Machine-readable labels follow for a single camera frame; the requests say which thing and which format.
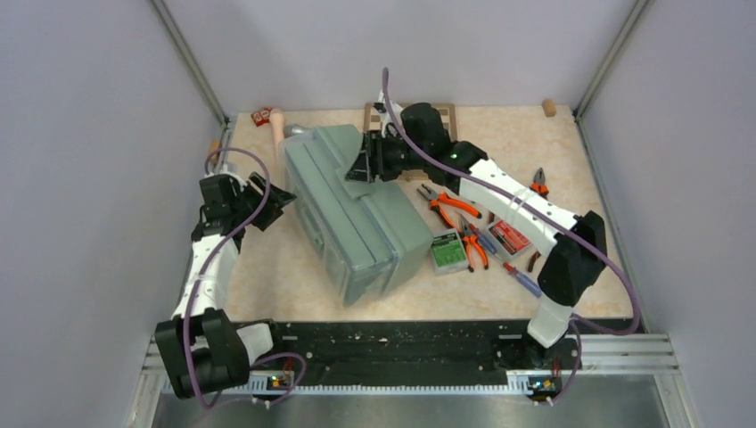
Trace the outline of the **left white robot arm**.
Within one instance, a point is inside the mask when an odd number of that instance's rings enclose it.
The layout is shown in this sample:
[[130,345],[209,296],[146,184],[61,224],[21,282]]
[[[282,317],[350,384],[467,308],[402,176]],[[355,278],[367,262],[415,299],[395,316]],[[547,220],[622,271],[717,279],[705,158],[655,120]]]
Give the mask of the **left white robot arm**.
[[247,226],[266,230],[295,195],[259,173],[209,175],[200,182],[203,204],[191,232],[192,259],[180,300],[169,320],[156,325],[157,344],[169,384],[190,399],[246,384],[251,365],[275,368],[286,346],[268,321],[238,327],[224,310],[231,274]]

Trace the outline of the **green plastic tool box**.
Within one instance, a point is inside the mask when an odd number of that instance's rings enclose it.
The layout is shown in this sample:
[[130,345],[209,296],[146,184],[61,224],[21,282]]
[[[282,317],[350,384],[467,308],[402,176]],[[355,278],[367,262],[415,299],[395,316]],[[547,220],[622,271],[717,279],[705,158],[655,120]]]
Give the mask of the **green plastic tool box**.
[[412,279],[433,240],[397,183],[346,180],[363,138],[354,126],[339,125],[278,145],[296,218],[345,307],[380,299]]

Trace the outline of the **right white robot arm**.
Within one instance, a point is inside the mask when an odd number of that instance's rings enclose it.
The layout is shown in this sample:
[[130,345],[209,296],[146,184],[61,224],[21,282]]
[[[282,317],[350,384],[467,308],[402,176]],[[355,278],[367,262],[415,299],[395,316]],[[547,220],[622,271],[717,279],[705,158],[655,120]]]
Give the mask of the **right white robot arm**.
[[[476,198],[548,253],[558,227],[600,212],[596,185],[572,115],[559,107],[548,118],[540,107],[462,107],[458,134],[480,147],[490,162],[475,174],[513,194],[486,195],[476,184],[464,193]],[[417,321],[528,318],[535,333],[522,344],[525,360],[546,367],[558,357],[555,340],[574,312],[591,317],[623,316],[628,308],[620,284],[605,270],[597,286],[569,306],[536,298],[500,265],[436,276],[424,259],[418,273],[395,291],[346,307],[325,273],[299,221],[286,213],[267,231],[245,237],[229,294],[232,315],[251,320]]]

